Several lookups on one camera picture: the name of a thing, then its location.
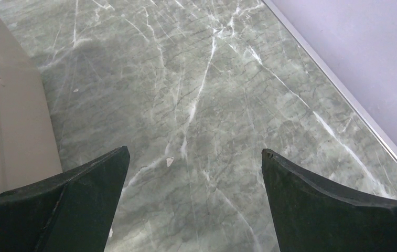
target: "silver metal strip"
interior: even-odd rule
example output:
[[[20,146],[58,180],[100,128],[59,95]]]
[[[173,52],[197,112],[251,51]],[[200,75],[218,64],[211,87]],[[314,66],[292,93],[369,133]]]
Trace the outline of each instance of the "silver metal strip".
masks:
[[[380,128],[380,126],[374,121],[374,119],[368,114],[365,108],[355,99],[351,92],[345,87],[339,78],[334,74],[333,71],[326,65],[326,63],[320,58],[320,56],[314,51],[311,45],[305,40],[305,38],[297,31],[297,29],[291,24],[291,22],[283,15],[283,13],[273,3],[273,0],[263,0],[263,2],[269,7],[279,21],[288,29],[288,31],[294,36],[297,42],[306,50],[309,56],[324,72],[328,79],[334,84],[336,89],[342,94],[347,100],[354,111],[359,117],[365,122],[371,132],[375,135],[378,141],[384,146],[392,158],[397,162],[397,146],[391,141],[387,134]]]

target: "black plastic part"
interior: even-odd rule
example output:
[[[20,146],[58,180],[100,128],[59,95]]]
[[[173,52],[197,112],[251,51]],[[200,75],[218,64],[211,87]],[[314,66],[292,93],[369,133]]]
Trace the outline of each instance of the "black plastic part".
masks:
[[[335,183],[268,149],[262,172],[281,252],[397,252],[397,201]]]
[[[0,251],[104,251],[129,161],[121,147],[0,194]]]

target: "gray marble floor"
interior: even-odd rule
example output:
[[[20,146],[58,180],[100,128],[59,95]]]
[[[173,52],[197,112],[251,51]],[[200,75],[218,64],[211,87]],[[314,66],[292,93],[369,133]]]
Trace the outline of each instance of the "gray marble floor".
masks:
[[[397,163],[257,0],[0,0],[65,170],[121,145],[106,251],[279,251],[261,150],[397,198]]]

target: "green-gray marble surface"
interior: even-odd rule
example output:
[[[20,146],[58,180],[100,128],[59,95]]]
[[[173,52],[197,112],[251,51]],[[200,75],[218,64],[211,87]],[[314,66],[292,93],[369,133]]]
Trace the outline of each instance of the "green-gray marble surface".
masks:
[[[257,0],[0,0],[65,170],[127,145],[106,251],[279,251],[261,150],[397,199],[397,163]]]

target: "lavender wall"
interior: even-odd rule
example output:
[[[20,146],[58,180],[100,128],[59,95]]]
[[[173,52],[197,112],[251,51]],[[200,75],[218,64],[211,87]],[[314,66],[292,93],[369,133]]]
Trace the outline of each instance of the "lavender wall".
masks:
[[[268,1],[397,146],[397,1]]]

